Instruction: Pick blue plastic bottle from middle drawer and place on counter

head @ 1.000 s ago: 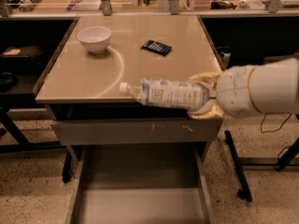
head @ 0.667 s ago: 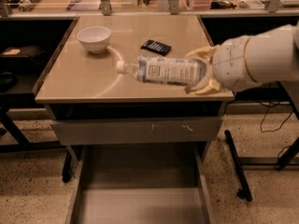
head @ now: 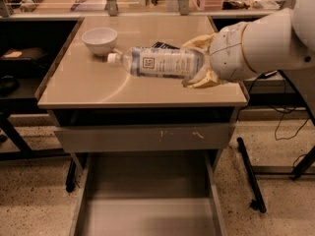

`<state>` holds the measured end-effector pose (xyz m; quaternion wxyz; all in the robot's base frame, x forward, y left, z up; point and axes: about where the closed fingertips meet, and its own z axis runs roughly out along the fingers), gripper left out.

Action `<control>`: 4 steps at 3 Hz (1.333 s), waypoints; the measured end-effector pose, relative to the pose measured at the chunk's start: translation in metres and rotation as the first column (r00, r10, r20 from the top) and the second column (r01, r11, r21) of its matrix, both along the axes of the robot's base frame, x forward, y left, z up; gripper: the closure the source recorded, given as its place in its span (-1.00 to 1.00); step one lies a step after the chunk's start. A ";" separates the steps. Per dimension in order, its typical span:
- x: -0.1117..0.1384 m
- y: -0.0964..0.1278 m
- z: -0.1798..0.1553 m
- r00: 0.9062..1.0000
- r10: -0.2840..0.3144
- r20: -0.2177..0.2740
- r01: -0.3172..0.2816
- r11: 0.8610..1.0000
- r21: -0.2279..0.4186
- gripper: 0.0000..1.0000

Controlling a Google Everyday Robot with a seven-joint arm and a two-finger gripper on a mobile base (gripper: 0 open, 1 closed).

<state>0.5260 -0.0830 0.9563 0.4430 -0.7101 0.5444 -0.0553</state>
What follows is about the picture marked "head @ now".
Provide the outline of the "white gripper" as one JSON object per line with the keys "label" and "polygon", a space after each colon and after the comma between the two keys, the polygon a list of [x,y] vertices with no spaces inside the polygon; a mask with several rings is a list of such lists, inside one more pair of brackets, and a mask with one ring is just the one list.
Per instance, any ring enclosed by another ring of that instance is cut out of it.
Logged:
{"label": "white gripper", "polygon": [[225,81],[240,82],[258,76],[246,61],[243,34],[248,23],[240,22],[222,28],[218,33],[203,34],[185,42],[181,48],[210,53],[211,67],[202,68],[181,84],[189,89],[205,89]]}

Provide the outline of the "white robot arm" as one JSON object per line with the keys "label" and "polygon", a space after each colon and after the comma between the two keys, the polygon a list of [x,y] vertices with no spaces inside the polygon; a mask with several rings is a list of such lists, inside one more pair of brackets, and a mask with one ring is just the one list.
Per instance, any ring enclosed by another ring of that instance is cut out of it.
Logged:
{"label": "white robot arm", "polygon": [[183,47],[204,55],[202,68],[182,81],[192,89],[242,82],[273,70],[312,68],[315,0],[296,0],[292,9],[195,37]]}

